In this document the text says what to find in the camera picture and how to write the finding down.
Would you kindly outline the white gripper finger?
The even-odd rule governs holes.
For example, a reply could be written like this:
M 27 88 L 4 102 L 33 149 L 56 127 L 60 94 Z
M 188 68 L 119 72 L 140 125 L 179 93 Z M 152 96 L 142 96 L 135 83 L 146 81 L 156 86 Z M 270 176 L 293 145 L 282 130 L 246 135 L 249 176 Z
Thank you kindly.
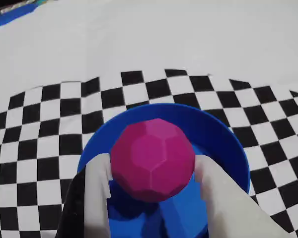
M 219 166 L 205 155 L 195 156 L 194 180 L 206 203 L 211 238 L 289 238 Z

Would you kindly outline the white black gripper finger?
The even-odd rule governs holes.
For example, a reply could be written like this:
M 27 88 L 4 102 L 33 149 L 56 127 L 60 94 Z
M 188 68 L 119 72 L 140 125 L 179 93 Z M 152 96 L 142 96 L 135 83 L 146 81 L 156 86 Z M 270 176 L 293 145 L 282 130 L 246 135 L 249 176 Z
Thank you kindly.
M 57 238 L 109 238 L 107 199 L 110 155 L 103 153 L 90 160 L 71 181 L 56 233 Z

